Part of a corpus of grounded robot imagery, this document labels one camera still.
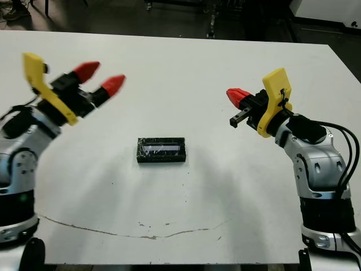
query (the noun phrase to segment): white table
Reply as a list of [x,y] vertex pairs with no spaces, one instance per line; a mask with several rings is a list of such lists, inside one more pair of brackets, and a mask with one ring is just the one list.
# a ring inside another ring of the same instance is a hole
[[[47,263],[296,263],[301,212],[292,163],[273,139],[228,120],[226,90],[262,89],[284,67],[294,111],[361,136],[361,85],[326,45],[78,33],[0,32],[1,111],[32,94],[21,53],[39,54],[49,80],[77,64],[102,67],[94,90],[124,73],[122,92],[41,157],[36,236]],[[137,164],[138,137],[185,137],[184,164]],[[344,139],[336,147],[348,156]],[[351,180],[361,226],[361,171]]]

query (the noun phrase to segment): red fingertip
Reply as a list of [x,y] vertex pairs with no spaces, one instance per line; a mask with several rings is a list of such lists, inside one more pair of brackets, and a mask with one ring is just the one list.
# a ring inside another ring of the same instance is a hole
[[227,96],[231,100],[231,102],[234,104],[235,107],[239,109],[239,103],[241,100],[243,100],[245,97],[250,95],[249,92],[244,91],[242,89],[228,89],[227,90]]
[[83,84],[93,76],[99,65],[99,61],[85,62],[76,67],[73,72],[77,74],[80,82]]
[[118,92],[120,87],[123,85],[125,78],[125,75],[113,76],[102,83],[101,86],[107,91],[109,97],[111,97]]

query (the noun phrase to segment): yellow gripper bracket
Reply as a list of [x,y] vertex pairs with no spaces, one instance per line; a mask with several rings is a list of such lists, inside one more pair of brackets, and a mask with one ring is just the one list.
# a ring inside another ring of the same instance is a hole
[[[263,137],[270,137],[271,135],[266,132],[267,127],[272,118],[282,110],[282,107],[279,106],[283,101],[282,92],[284,91],[285,98],[289,99],[292,89],[284,68],[271,72],[262,81],[268,95],[268,106],[258,123],[257,132]],[[292,110],[292,105],[289,102],[286,102],[285,107],[290,111]]]
[[47,67],[43,59],[36,54],[23,53],[23,65],[26,80],[39,92],[40,98],[54,106],[67,119],[69,125],[75,125],[78,122],[75,113],[43,81]]

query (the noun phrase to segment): crack on table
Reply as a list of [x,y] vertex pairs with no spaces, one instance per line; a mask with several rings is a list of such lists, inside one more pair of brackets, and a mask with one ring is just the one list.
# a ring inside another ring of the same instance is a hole
[[88,229],[88,228],[84,228],[84,227],[75,226],[75,225],[73,225],[73,224],[63,223],[63,222],[60,222],[60,221],[56,221],[56,220],[54,220],[54,219],[51,219],[51,218],[49,218],[49,217],[47,217],[47,216],[40,215],[40,214],[38,214],[38,216],[39,216],[39,217],[42,217],[42,218],[45,218],[45,219],[47,219],[47,220],[49,220],[49,221],[51,221],[51,222],[57,223],[57,224],[59,224],[59,225],[68,226],[68,227],[72,227],[72,228],[75,228],[75,229],[88,230],[88,231],[93,231],[93,232],[95,232],[95,233],[103,233],[103,234],[108,234],[108,235],[118,235],[118,234],[116,234],[116,233],[109,233],[109,232],[107,232],[107,231],[93,230],[93,229]]
[[182,231],[179,231],[177,233],[173,233],[173,234],[170,234],[170,235],[166,235],[166,236],[161,236],[161,235],[153,235],[153,236],[147,236],[147,235],[143,235],[143,236],[133,236],[133,235],[121,235],[121,234],[117,234],[117,233],[110,233],[110,232],[107,232],[107,231],[102,231],[102,230],[94,230],[94,229],[89,229],[89,228],[84,228],[84,227],[80,227],[80,226],[76,226],[76,225],[73,225],[73,224],[67,224],[67,223],[64,223],[64,222],[60,222],[60,221],[57,221],[57,220],[54,220],[52,218],[49,218],[47,216],[44,216],[44,215],[40,215],[39,213],[37,214],[39,217],[41,218],[44,218],[46,220],[49,220],[51,222],[54,222],[54,223],[57,223],[59,225],[63,225],[63,226],[68,226],[68,227],[71,227],[71,228],[74,228],[74,229],[80,229],[80,230],[87,230],[87,231],[92,231],[92,232],[95,232],[95,233],[103,233],[103,234],[107,234],[107,235],[112,235],[112,236],[119,236],[119,237],[128,237],[128,238],[141,238],[141,239],[149,239],[149,240],[157,240],[158,238],[170,238],[170,237],[173,237],[175,235],[178,235],[178,234],[184,234],[184,233],[194,233],[196,231],[205,231],[205,230],[215,230],[217,228],[219,228],[220,226],[222,226],[223,224],[229,222],[231,220],[228,219],[220,224],[218,224],[217,226],[213,227],[213,228],[204,228],[204,229],[196,229],[196,230],[182,230]]

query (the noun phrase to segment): floor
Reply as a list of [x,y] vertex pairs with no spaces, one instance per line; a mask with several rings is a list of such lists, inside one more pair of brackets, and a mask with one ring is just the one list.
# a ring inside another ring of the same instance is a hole
[[[86,7],[82,0],[50,0],[49,18],[45,17],[45,1],[35,0],[34,7],[23,0],[31,17],[7,23],[2,20],[10,5],[8,0],[0,0],[0,29],[41,30],[59,32],[84,32],[102,34],[123,34],[137,36],[161,36],[179,38],[206,38],[212,11],[204,13],[202,8],[172,6],[154,3],[147,11],[143,0],[88,0]],[[262,24],[264,32],[252,27],[246,28],[245,17],[229,20],[221,14],[215,25],[215,38],[222,40],[264,40],[279,42],[303,42],[328,44],[361,81],[361,35],[346,34],[338,27],[325,27],[318,24],[305,24],[290,21],[294,35],[287,27],[287,10],[269,12],[256,21]],[[296,271],[296,265],[244,265],[239,266],[172,266],[174,269],[198,270],[242,270],[242,271]],[[46,270],[57,271],[114,271],[141,270],[151,267],[134,266],[47,266]]]

